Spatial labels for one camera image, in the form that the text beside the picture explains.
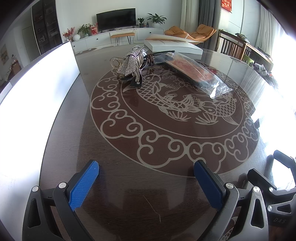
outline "door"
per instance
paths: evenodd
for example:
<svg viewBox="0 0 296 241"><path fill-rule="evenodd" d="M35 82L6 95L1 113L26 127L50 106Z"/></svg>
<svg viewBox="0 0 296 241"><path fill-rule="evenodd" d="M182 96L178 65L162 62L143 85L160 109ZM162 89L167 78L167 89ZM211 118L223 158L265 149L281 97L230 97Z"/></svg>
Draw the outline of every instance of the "door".
<svg viewBox="0 0 296 241"><path fill-rule="evenodd" d="M29 55L30 61L32 62L34 59L40 56L32 26L22 30L22 37L24 38L27 53Z"/></svg>

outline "round dining table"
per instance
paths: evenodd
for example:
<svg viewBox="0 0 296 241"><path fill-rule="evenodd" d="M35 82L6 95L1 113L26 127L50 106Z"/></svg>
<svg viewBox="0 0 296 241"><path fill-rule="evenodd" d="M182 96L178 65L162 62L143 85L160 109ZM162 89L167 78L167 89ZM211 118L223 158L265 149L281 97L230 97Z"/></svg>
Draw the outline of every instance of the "round dining table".
<svg viewBox="0 0 296 241"><path fill-rule="evenodd" d="M67 182L89 160L99 163L75 210L94 240L197 240L217 213L194 177L197 160L237 188L251 188L252 168L278 189L295 186L291 171L272 156L275 150L296 156L295 115L250 66L210 50L184 54L232 89L211 99L165 64L146 67L141 88L122 82L110 59L130 49L76 56L81 75L55 119L41 167L40 187L47 189Z"/></svg>

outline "framed picture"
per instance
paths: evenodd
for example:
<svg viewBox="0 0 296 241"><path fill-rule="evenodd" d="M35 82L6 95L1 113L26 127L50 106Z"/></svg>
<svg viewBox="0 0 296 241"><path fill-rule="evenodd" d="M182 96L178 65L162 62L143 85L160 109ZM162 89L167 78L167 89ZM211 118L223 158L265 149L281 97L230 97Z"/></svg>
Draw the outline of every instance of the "framed picture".
<svg viewBox="0 0 296 241"><path fill-rule="evenodd" d="M3 65L5 65L5 63L7 62L7 60L9 60L8 53L7 53L7 48L6 48L6 44L3 45L3 47L2 47L2 49L0 51L0 54L1 54L2 63L3 63Z"/></svg>
<svg viewBox="0 0 296 241"><path fill-rule="evenodd" d="M231 0L221 0L221 7L227 11L232 11Z"/></svg>

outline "white vase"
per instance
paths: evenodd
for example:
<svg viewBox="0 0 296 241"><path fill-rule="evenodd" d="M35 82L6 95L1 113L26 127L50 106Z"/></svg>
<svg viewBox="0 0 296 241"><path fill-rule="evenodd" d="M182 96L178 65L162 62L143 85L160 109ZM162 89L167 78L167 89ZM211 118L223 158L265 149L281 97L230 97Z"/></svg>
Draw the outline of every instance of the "white vase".
<svg viewBox="0 0 296 241"><path fill-rule="evenodd" d="M154 28L160 28L160 23L152 23L152 27Z"/></svg>
<svg viewBox="0 0 296 241"><path fill-rule="evenodd" d="M79 34L75 34L74 36L73 36L73 40L74 41L77 41L77 40L79 40L80 39L80 35Z"/></svg>

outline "green plant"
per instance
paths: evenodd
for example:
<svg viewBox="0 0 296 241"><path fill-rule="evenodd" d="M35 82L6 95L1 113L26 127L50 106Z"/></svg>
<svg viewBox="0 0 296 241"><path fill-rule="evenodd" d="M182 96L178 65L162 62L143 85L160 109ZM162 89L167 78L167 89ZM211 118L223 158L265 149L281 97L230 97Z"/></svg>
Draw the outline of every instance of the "green plant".
<svg viewBox="0 0 296 241"><path fill-rule="evenodd" d="M145 18L138 18L137 20L138 20L140 23L143 23L144 20L145 20Z"/></svg>
<svg viewBox="0 0 296 241"><path fill-rule="evenodd" d="M79 34L80 32L83 33L83 34L88 34L89 33L89 26L90 24L83 24L79 29L78 29L78 32L77 34Z"/></svg>
<svg viewBox="0 0 296 241"><path fill-rule="evenodd" d="M150 17L148 18L148 20L152 20L153 23L165 23L165 20L167 19L164 16L158 16L157 14L152 15L151 13L148 13L150 15Z"/></svg>

